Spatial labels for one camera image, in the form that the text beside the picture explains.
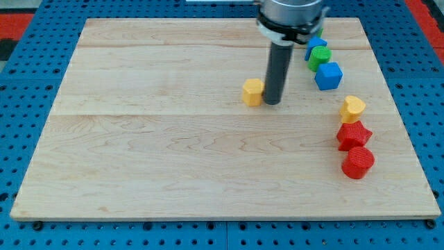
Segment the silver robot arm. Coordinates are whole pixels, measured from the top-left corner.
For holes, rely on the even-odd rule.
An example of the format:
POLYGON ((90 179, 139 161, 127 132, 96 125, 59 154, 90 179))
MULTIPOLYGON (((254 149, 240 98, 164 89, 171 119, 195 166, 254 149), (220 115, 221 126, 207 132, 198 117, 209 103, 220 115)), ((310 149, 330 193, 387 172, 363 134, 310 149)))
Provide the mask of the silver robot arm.
POLYGON ((323 27, 330 7, 323 0, 262 0, 257 13, 259 32, 271 41, 263 100, 281 102, 295 44, 307 44, 323 27))

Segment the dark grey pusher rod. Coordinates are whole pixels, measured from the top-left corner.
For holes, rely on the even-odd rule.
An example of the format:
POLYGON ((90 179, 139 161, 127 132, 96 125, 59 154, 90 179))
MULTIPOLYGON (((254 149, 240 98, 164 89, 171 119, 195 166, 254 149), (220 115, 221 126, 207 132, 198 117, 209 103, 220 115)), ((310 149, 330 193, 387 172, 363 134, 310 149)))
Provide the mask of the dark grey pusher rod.
POLYGON ((263 100, 268 105, 281 102, 292 53, 293 45, 281 46, 271 43, 263 94, 263 100))

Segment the green block behind arm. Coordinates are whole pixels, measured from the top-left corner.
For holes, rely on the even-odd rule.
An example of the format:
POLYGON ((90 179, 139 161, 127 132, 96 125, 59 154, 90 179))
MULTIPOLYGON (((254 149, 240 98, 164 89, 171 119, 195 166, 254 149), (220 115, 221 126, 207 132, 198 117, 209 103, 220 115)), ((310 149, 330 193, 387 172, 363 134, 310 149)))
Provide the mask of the green block behind arm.
POLYGON ((322 34, 323 34, 323 28, 320 28, 320 29, 318 30, 316 36, 317 36, 318 38, 322 38, 322 34))

